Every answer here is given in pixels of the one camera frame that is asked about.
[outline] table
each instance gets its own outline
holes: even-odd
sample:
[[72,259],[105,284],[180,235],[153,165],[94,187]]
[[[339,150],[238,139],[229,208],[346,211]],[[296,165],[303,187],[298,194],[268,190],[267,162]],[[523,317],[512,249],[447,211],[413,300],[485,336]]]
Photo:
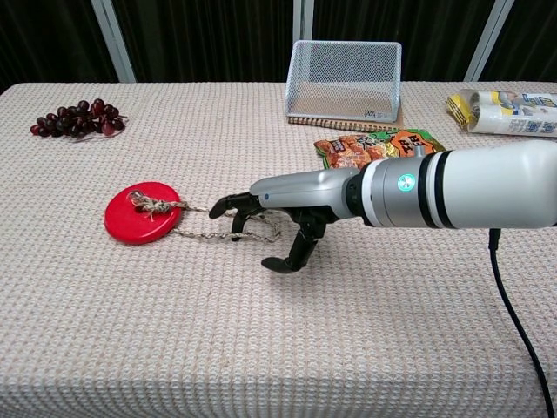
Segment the table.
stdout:
[[[528,140],[462,133],[445,98],[403,83],[406,127],[448,149]],[[487,231],[328,228],[309,265],[277,275],[275,244],[170,234],[126,246],[104,209],[154,180],[211,206],[263,177],[320,169],[289,125],[283,84],[20,84],[0,97],[0,415],[544,416],[540,384],[493,280]],[[33,137],[38,116],[103,98],[115,138]],[[226,231],[188,212],[180,227]],[[250,228],[269,233],[266,226]],[[557,397],[557,230],[504,231],[500,269]]]

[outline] bunch of grapes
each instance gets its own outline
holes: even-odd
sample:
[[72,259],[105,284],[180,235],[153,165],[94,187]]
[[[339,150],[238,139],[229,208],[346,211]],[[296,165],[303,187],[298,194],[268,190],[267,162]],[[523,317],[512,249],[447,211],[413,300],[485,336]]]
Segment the bunch of grapes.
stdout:
[[86,100],[82,100],[77,106],[59,107],[57,115],[49,113],[46,118],[37,118],[37,124],[30,131],[45,138],[62,135],[82,138],[92,132],[109,137],[114,131],[125,128],[124,118],[116,107],[104,104],[101,98],[95,99],[91,108]]

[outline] dark curtain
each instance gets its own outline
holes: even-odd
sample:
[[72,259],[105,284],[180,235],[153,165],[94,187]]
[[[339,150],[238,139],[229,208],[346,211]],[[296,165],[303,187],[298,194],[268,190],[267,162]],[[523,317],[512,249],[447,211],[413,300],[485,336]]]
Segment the dark curtain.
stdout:
[[515,0],[480,80],[557,81],[556,29],[557,1]]
[[494,0],[315,0],[313,39],[397,41],[403,80],[462,81]]
[[292,0],[113,0],[140,82],[285,81]]
[[24,82],[116,82],[90,1],[0,0],[0,93]]

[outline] knot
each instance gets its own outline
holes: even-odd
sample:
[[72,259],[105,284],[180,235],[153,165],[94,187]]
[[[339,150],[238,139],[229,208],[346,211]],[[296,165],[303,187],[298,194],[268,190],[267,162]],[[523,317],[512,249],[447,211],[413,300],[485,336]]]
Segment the knot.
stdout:
[[182,209],[188,208],[185,202],[166,202],[161,199],[153,199],[145,196],[139,190],[134,190],[128,195],[131,203],[136,207],[136,211],[147,212],[153,219],[155,213],[168,213],[173,207],[181,207]]

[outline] green logo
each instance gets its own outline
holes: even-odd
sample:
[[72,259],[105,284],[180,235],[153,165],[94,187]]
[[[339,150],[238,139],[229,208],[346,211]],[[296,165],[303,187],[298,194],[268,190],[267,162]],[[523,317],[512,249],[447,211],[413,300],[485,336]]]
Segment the green logo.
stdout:
[[399,177],[398,186],[401,192],[410,192],[416,185],[416,178],[412,174],[403,174]]

